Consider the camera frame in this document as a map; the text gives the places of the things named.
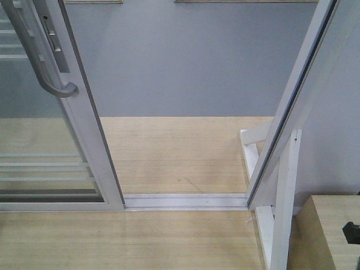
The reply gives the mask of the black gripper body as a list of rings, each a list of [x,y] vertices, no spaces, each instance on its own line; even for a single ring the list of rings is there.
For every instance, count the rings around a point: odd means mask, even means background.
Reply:
[[[360,228],[353,222],[348,222],[343,228],[343,234],[349,244],[360,244]]]

